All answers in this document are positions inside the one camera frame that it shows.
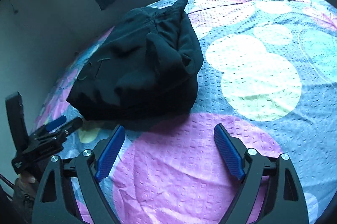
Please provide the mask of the left hand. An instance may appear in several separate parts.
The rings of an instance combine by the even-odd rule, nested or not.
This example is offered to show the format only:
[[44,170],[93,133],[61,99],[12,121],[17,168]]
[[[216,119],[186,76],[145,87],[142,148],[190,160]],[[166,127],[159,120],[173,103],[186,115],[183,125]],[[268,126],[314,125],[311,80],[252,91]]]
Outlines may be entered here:
[[20,213],[31,215],[37,195],[39,182],[27,172],[23,172],[15,180],[13,205]]

